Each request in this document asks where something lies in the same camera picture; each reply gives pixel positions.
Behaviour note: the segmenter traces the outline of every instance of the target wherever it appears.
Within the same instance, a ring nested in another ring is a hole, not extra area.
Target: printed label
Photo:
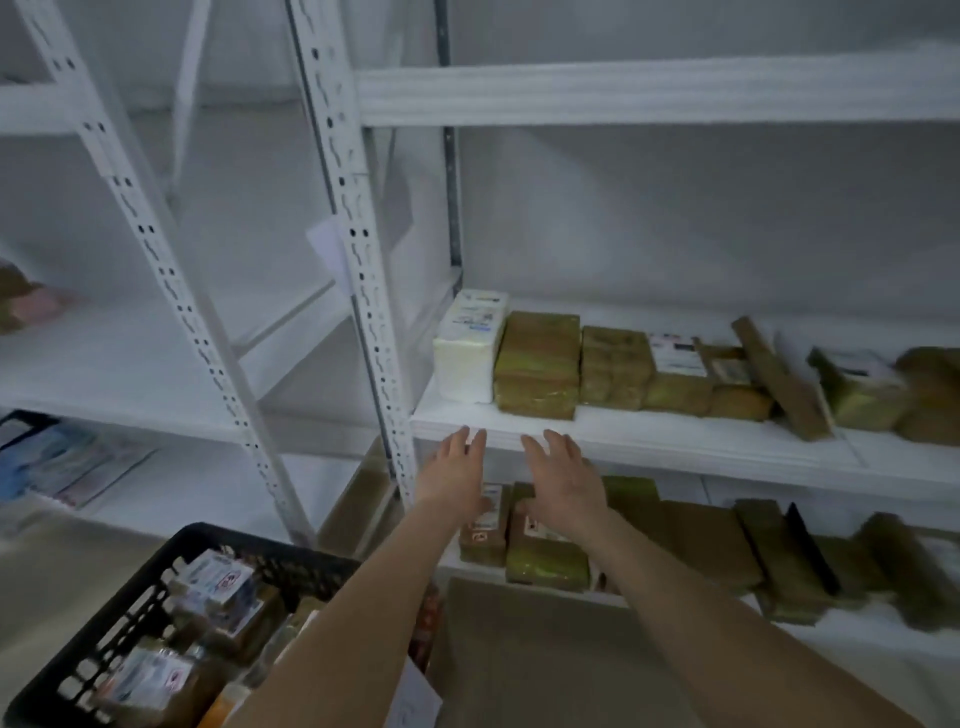
[[[253,569],[246,564],[208,550],[177,577],[203,601],[226,604],[253,577]]]
[[[503,497],[503,486],[485,485],[483,496],[492,501],[493,508],[474,521],[472,528],[474,531],[495,531],[500,526],[500,499]]]
[[[669,375],[707,376],[693,339],[674,334],[652,334],[650,350],[658,372]]]
[[[854,381],[869,382],[872,384],[886,384],[896,387],[905,387],[906,383],[890,366],[873,352],[834,352],[824,350],[824,355],[830,360],[843,376]]]
[[[526,523],[523,525],[523,535],[532,536],[535,539],[544,539],[545,541],[560,541],[569,544],[570,540],[566,536],[561,536],[554,530],[547,528],[539,521],[535,521],[529,516],[526,517]]]
[[[104,684],[102,695],[114,703],[163,710],[186,685],[192,668],[189,662],[168,652],[135,647]]]
[[[724,384],[751,385],[756,381],[750,364],[744,359],[714,359],[713,373]]]
[[[950,581],[960,587],[960,545],[948,539],[921,536],[920,545],[944,570]]]

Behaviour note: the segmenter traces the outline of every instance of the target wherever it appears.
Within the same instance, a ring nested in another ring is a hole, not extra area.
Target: cardboard box
[[[749,316],[731,324],[757,377],[786,414],[790,428],[802,440],[833,437],[827,417],[809,385],[793,375],[774,354]]]
[[[507,560],[507,526],[510,523],[509,485],[484,484],[483,495],[492,510],[460,529],[460,558],[472,564],[502,567]]]
[[[514,311],[493,368],[503,412],[572,420],[580,398],[580,317]]]

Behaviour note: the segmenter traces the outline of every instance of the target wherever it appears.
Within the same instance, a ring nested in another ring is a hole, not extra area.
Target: finger
[[[459,457],[467,454],[467,437],[470,435],[470,428],[464,425],[450,437],[450,457]]]
[[[554,432],[552,429],[546,429],[543,431],[543,437],[546,438],[546,442],[550,446],[550,457],[569,459],[566,452],[566,440],[562,434]]]
[[[573,442],[573,438],[569,435],[564,435],[564,443],[566,444],[566,453],[570,456],[570,459],[575,463],[583,462],[584,455],[580,452],[580,446]]]
[[[473,436],[473,442],[470,443],[470,449],[467,453],[469,459],[474,465],[483,468],[483,453],[487,451],[487,430],[482,429]]]

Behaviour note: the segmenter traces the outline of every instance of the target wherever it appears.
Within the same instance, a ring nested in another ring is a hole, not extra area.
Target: wrapped package
[[[485,483],[483,495],[493,506],[476,521],[460,529],[460,558],[472,564],[503,567],[507,559],[510,486]]]
[[[580,317],[514,311],[493,368],[503,412],[572,420],[580,398]]]
[[[733,506],[760,566],[756,589],[763,616],[792,624],[816,624],[834,606],[775,500],[740,499]]]
[[[763,581],[763,570],[732,510],[675,500],[665,501],[663,510],[677,557],[705,579],[736,596]]]
[[[893,587],[864,545],[838,536],[814,536],[813,540],[840,582],[835,595],[840,609],[855,611],[870,601],[893,600]]]
[[[713,376],[704,366],[699,342],[675,334],[650,334],[654,375],[644,409],[704,417],[710,410]]]
[[[770,350],[750,317],[737,319],[731,327],[740,339],[756,376],[783,409],[797,437],[808,442],[833,437],[816,393],[806,382],[792,374]]]
[[[464,289],[447,310],[433,340],[440,395],[466,404],[493,401],[493,362],[503,338],[509,297]]]
[[[913,406],[894,430],[918,443],[960,447],[960,370],[953,350],[920,347],[897,360],[913,394]]]
[[[590,585],[590,569],[583,550],[556,531],[518,513],[516,504],[532,497],[526,483],[514,486],[507,544],[507,581],[583,592]]]
[[[145,638],[91,702],[120,728],[193,728],[223,685],[204,665]]]
[[[893,585],[894,605],[903,621],[927,632],[960,627],[958,544],[947,548],[949,539],[915,533],[890,513],[874,513],[856,539]]]
[[[580,403],[638,410],[654,359],[645,334],[621,328],[584,327]]]
[[[807,363],[820,373],[833,420],[841,427],[886,432],[910,407],[906,381],[873,352],[816,348]]]
[[[774,398],[760,383],[740,347],[702,346],[700,354],[716,381],[710,417],[763,422],[770,419]]]

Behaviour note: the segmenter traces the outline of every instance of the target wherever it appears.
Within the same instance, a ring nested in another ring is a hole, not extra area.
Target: white shelf board
[[[960,118],[960,48],[358,71],[368,127]]]
[[[730,322],[736,314],[671,308],[547,302],[513,299],[514,310],[577,313],[581,324],[640,331],[700,335],[708,342],[736,339]],[[802,324],[804,335],[816,329],[810,317],[754,317],[770,335]],[[820,330],[829,339],[834,329],[852,326],[847,319],[822,318]],[[891,326],[888,338],[909,346],[902,329]],[[871,328],[871,336],[882,333]],[[856,346],[869,345],[855,342]],[[816,443],[800,440],[773,423],[696,418],[663,412],[623,412],[579,406],[572,422],[519,417],[500,412],[495,404],[460,404],[444,400],[431,379],[413,414],[414,436],[438,441],[462,425],[488,431],[488,445],[521,449],[519,435],[540,436],[546,428],[569,434],[597,460],[690,473],[789,483],[829,490],[913,499],[960,499],[960,450],[919,446],[894,435],[840,431],[839,437]],[[883,445],[890,446],[885,450]],[[893,454],[910,452],[894,461]]]
[[[311,525],[319,529],[360,461],[284,454]],[[162,537],[208,522],[289,542],[266,486],[237,445],[183,439],[155,452],[78,515]]]
[[[454,540],[440,562],[444,576],[461,576],[492,584],[508,584],[506,572],[496,567],[484,567],[460,560],[459,546]],[[557,597],[580,599],[596,604],[628,608],[626,599],[603,592],[563,592],[545,587],[508,584],[516,589],[532,590]],[[751,608],[759,612],[753,595],[743,598]],[[960,631],[943,630],[935,634],[920,632],[907,627],[897,610],[888,604],[871,604],[860,612],[830,610],[815,626],[773,622],[794,637],[808,643],[843,644],[864,643],[891,650],[900,654],[924,654],[960,660]]]
[[[0,85],[0,136],[73,132],[56,84]]]

